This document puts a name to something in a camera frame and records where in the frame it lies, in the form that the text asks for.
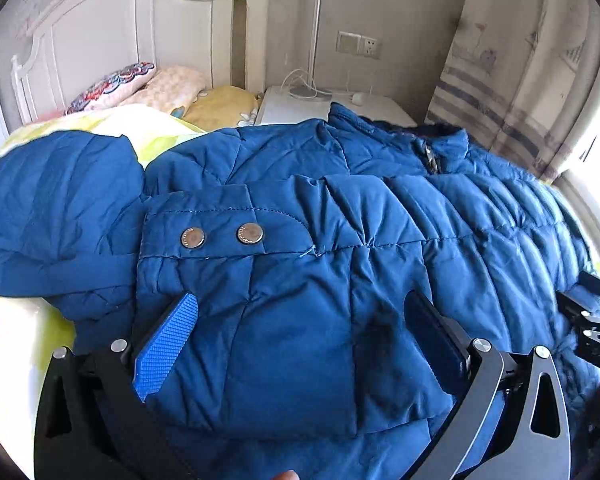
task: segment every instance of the patterned curtain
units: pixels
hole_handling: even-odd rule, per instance
[[[427,122],[464,127],[490,152],[552,181],[600,66],[594,0],[466,0]]]

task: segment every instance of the headboard panel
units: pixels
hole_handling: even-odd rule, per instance
[[[262,92],[269,0],[246,0],[246,87]],[[107,73],[138,61],[197,68],[231,82],[234,0],[54,0],[31,25],[29,59],[12,59],[23,123],[63,109]]]

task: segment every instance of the puffer jacket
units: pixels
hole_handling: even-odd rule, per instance
[[[238,229],[264,232],[242,243]],[[183,245],[189,228],[204,243]],[[198,323],[150,395],[200,478],[397,479],[453,406],[408,328],[410,290],[470,337],[551,349],[576,417],[600,371],[557,311],[592,270],[551,188],[447,125],[219,130],[143,173],[125,137],[57,132],[0,159],[0,295],[45,296],[77,351],[146,332],[173,298]],[[481,457],[496,403],[465,466]]]

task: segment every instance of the white bedside table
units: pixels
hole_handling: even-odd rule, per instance
[[[362,106],[357,106],[346,93],[334,92],[331,101],[296,99],[289,95],[286,88],[282,91],[280,86],[267,89],[255,124],[296,124],[313,118],[326,120],[331,102],[343,104],[358,115],[375,121],[387,121],[398,126],[416,126],[407,112],[389,97],[367,95]]]

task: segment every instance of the yellow and white bedsheet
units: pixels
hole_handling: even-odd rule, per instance
[[[127,136],[143,167],[162,152],[204,130],[145,105],[81,112],[15,131],[0,156],[58,130]],[[51,352],[71,347],[74,326],[42,298],[0,298],[0,442],[33,478],[33,434],[40,390]]]

